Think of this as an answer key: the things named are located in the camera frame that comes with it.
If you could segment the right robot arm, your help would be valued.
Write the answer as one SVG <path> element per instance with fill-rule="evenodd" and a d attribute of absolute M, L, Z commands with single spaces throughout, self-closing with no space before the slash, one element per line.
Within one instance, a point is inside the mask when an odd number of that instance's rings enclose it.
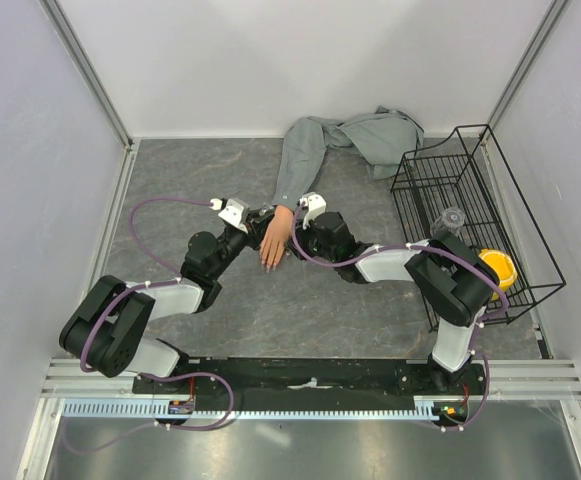
<path fill-rule="evenodd" d="M 492 297 L 502 293 L 497 273 L 449 231 L 417 243 L 380 245 L 355 239 L 338 212 L 312 218 L 293 215 L 293 253 L 330 268 L 346 282 L 409 282 L 438 317 L 437 337 L 427 360 L 428 381 L 437 392 L 453 392 L 464 381 L 474 356 L 478 319 Z"/>

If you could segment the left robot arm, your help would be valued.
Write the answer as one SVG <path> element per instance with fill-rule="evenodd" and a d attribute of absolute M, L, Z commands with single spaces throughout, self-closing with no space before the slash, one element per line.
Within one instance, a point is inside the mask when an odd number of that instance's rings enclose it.
<path fill-rule="evenodd" d="M 220 276 L 246 247 L 259 248 L 274 218 L 272 207 L 251 211 L 238 199 L 214 199 L 211 208 L 224 224 L 221 235 L 193 234 L 184 262 L 172 280 L 126 283 L 106 275 L 94 284 L 59 335 L 59 345 L 86 372 L 108 378 L 128 371 L 153 375 L 168 393 L 189 382 L 183 353 L 159 339 L 144 336 L 149 322 L 211 307 L 222 286 Z"/>

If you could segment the mannequin hand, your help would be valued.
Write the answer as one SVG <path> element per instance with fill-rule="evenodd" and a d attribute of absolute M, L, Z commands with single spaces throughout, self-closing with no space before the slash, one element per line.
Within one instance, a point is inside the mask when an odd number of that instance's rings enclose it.
<path fill-rule="evenodd" d="M 274 270 L 285 252 L 285 245 L 293 230 L 294 214 L 282 205 L 275 209 L 260 246 L 261 264 L 268 270 Z"/>

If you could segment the grey shirt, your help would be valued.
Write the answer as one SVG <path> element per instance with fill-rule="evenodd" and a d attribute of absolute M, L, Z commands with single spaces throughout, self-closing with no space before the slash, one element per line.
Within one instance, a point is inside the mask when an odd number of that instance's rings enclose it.
<path fill-rule="evenodd" d="M 396 175 L 403 155 L 420 149 L 423 141 L 424 129 L 411 116 L 382 106 L 349 120 L 302 117 L 284 136 L 272 204 L 294 209 L 330 149 L 354 152 L 366 161 L 372 180 L 383 180 Z"/>

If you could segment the clear plastic jar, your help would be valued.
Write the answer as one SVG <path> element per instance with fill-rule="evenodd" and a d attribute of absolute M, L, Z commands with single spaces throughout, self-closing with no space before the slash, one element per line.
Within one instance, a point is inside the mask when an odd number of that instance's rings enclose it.
<path fill-rule="evenodd" d="M 430 236 L 432 239 L 441 232 L 448 232 L 457 238 L 461 237 L 461 231 L 466 222 L 466 214 L 458 206 L 451 206 L 444 209 L 430 225 Z"/>

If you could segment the yellow lidded container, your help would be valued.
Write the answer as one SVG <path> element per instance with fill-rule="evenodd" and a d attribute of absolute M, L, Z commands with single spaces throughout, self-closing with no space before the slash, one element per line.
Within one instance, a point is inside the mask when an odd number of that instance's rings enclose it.
<path fill-rule="evenodd" d="M 506 293 L 517 281 L 518 272 L 510 255 L 496 250 L 477 247 L 476 253 L 499 280 L 499 289 Z"/>

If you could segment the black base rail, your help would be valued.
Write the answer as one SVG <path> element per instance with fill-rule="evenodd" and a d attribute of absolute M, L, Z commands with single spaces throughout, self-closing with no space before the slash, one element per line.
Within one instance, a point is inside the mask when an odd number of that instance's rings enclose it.
<path fill-rule="evenodd" d="M 201 358 L 176 373 L 217 374 L 234 393 L 236 412 L 405 410 L 416 396 L 474 398 L 484 392 L 484 366 L 443 374 L 426 360 Z"/>

